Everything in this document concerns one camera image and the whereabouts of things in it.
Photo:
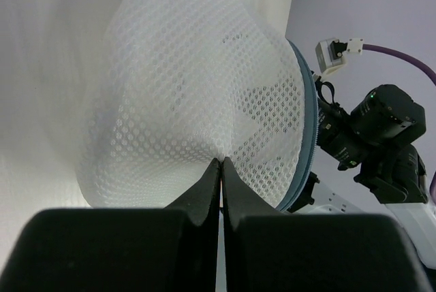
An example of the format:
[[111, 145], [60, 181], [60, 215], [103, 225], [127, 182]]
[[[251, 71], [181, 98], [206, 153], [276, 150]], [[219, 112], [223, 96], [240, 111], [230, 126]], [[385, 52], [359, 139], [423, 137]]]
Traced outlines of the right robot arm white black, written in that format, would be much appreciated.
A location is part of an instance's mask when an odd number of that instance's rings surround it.
[[318, 101], [317, 146], [346, 171], [358, 167], [354, 181], [365, 186], [406, 230], [423, 264], [435, 269], [435, 198], [426, 189], [426, 170], [413, 142], [426, 131], [422, 106], [399, 87], [372, 89], [347, 113], [315, 81]]

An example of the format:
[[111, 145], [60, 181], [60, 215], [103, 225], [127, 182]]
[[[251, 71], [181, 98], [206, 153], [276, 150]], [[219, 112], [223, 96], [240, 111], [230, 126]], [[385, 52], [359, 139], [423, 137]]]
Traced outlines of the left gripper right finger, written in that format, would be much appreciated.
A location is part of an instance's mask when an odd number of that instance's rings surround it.
[[221, 166], [229, 291], [433, 291], [411, 240], [376, 214], [286, 215]]

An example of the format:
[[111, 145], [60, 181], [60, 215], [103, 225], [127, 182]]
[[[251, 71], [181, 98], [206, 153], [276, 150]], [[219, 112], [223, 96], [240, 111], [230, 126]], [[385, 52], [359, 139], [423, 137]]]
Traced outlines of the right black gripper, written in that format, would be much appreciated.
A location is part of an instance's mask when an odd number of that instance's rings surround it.
[[348, 114], [334, 100], [333, 84], [317, 79], [315, 88], [319, 110], [317, 145], [339, 162], [339, 171], [357, 167], [361, 162], [360, 146], [347, 125]]

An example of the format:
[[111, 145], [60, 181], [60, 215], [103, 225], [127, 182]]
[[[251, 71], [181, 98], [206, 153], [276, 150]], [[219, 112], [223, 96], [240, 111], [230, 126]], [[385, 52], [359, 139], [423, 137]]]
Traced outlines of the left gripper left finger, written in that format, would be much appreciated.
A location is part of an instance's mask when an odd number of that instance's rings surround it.
[[221, 164], [165, 208], [58, 208], [23, 228], [2, 291], [214, 291]]

